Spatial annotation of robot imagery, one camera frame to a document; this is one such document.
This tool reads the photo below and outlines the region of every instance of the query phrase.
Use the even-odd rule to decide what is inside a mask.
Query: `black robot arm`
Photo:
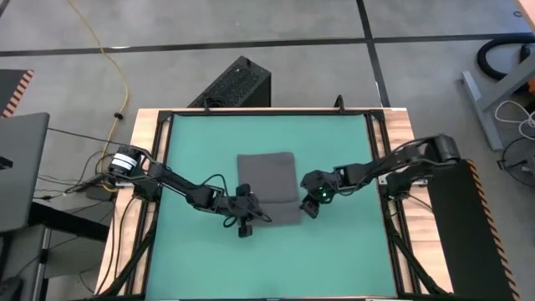
[[[308,192],[301,209],[316,218],[319,206],[332,202],[335,195],[348,196],[382,176],[390,195],[408,191],[414,181],[430,180],[435,168],[456,164],[460,159],[453,138],[435,135],[404,143],[369,163],[338,166],[332,172],[312,171],[301,180],[301,187]]]
[[[145,160],[150,162],[148,171],[142,169]],[[240,185],[236,189],[235,196],[228,195],[227,184],[225,184],[225,189],[207,185],[206,181],[199,185],[193,184],[177,175],[169,166],[152,159],[147,150],[135,146],[121,146],[117,150],[106,176],[109,181],[120,180],[133,183],[134,195],[148,202],[160,200],[159,189],[157,189],[159,186],[168,187],[183,195],[193,208],[232,219],[232,223],[227,223],[227,221],[223,223],[225,227],[230,227],[239,221],[239,237],[252,235],[252,227],[247,225],[247,222],[254,219],[271,221],[271,218],[260,209],[258,199],[251,192],[248,184]]]

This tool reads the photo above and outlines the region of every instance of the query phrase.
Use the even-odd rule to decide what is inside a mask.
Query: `orange and black striped tape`
[[[476,184],[477,193],[479,194],[479,199],[481,200],[481,204],[483,205],[483,211],[485,212],[485,215],[487,216],[488,226],[491,228],[491,233],[492,233],[492,236],[494,237],[494,244],[496,245],[496,249],[502,260],[503,270],[509,281],[509,288],[511,288],[511,291],[512,291],[512,298],[515,301],[520,301],[520,295],[518,293],[517,285],[515,283],[514,277],[512,276],[511,268],[509,268],[509,262],[507,261],[507,256],[505,254],[505,251],[503,251],[503,245],[502,245],[502,241],[500,240],[500,237],[498,236],[498,230],[496,229],[496,226],[494,225],[494,220],[492,219],[491,209],[488,206],[487,198],[485,197],[485,192],[483,192],[482,184],[480,182],[479,176],[477,175],[476,166],[474,165],[474,162],[472,160],[466,160],[466,163],[468,163],[470,167],[471,174],[474,179],[474,183]]]
[[[26,73],[20,79],[20,82],[18,83],[17,88],[13,92],[13,96],[11,96],[11,99],[9,100],[8,105],[4,108],[2,115],[0,115],[0,118],[7,118],[7,117],[13,116],[13,114],[15,113],[15,109],[18,106],[18,103],[23,97],[24,91],[26,91],[26,88],[30,84],[30,80],[32,80],[32,77],[33,77],[33,70],[26,71]]]

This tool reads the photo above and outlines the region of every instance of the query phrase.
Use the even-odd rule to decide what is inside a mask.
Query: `metal stand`
[[[507,97],[533,76],[535,76],[535,55],[530,55],[482,96],[471,73],[469,71],[462,73],[462,79],[466,84],[466,90],[476,110],[477,118],[479,118],[479,122],[485,131],[488,143],[493,151],[501,150],[503,144],[496,124],[494,123],[494,112],[489,111],[490,107],[495,103],[506,100]]]
[[[106,242],[109,227],[97,222],[92,222],[82,217],[55,210],[51,207],[32,203],[29,226],[43,224],[53,230],[72,233],[76,236],[87,237],[101,242]]]

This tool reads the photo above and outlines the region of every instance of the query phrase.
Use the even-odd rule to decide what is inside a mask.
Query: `yellow cable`
[[[99,46],[100,52],[114,65],[115,69],[117,70],[117,72],[119,73],[119,75],[121,77],[121,80],[123,82],[123,88],[125,89],[125,99],[123,100],[123,104],[120,106],[120,109],[119,109],[119,113],[122,114],[123,110],[126,107],[126,104],[128,104],[128,100],[130,98],[130,92],[128,90],[128,84],[126,83],[125,74],[123,73],[123,70],[121,70],[119,65],[104,51],[104,49],[102,48],[102,44],[100,42],[99,37],[94,32],[93,28],[91,28],[91,25],[89,25],[89,23],[84,18],[82,13],[80,13],[80,11],[76,8],[74,3],[71,0],[67,0],[67,2],[69,3],[70,7],[76,12],[76,14],[78,14],[78,17],[80,18],[80,20],[82,20],[82,22],[84,23],[85,27],[91,32],[91,35],[93,35],[93,39],[97,43],[97,46]],[[102,151],[102,157],[100,158],[101,160],[100,160],[100,163],[99,163],[100,172],[102,172],[102,165],[103,165],[103,161],[104,161],[104,156],[106,155],[106,151],[108,150],[108,147],[110,146],[111,136],[114,134],[115,127],[117,126],[117,121],[118,120],[119,119],[117,117],[115,117],[114,123],[111,126],[110,132],[108,134],[108,139],[106,139],[107,141],[106,141],[106,144],[104,145],[104,149]],[[104,184],[104,182],[102,182],[102,187],[108,192],[117,192],[118,191],[118,189],[107,187]]]

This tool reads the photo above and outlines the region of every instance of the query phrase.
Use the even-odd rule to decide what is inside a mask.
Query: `gray stand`
[[[492,104],[506,100],[514,91],[525,84],[531,77],[535,76],[535,55],[530,55],[520,63],[505,78],[497,82],[490,91],[483,96],[477,88],[476,82],[469,71],[462,73],[462,79],[466,84],[466,89],[470,95],[471,102],[477,113],[477,118],[487,135],[488,143],[493,151],[503,148],[502,140],[498,134],[494,123],[494,112],[490,111]]]

